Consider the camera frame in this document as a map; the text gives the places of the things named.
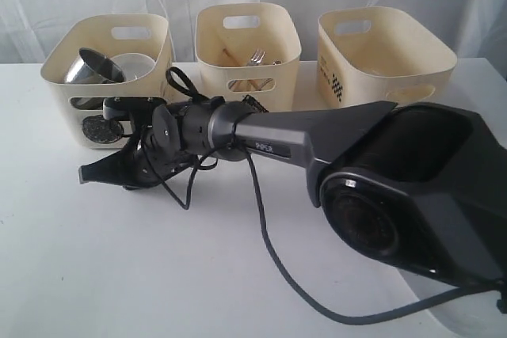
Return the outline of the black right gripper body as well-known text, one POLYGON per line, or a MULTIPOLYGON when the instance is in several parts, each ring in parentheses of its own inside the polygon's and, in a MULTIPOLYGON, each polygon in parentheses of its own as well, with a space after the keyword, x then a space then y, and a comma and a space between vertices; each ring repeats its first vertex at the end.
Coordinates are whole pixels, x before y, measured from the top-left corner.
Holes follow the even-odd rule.
POLYGON ((114 154, 78 169, 79 182, 102 183, 127 189, 145 189, 160 185, 194 164, 194 147, 182 137, 176 146, 168 138, 158 137, 162 130, 146 126, 137 131, 114 154))

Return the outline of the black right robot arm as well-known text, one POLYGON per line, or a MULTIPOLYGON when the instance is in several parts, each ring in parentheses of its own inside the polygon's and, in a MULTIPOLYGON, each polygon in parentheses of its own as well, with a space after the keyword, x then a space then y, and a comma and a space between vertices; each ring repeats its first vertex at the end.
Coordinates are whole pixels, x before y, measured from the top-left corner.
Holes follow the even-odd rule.
POLYGON ((311 203, 360 254, 454 286, 506 278, 506 149, 476 112, 390 101, 260 112, 198 95, 108 98, 103 115, 133 132, 80 168, 83 183, 152 188, 203 156, 258 154, 303 168, 311 203))

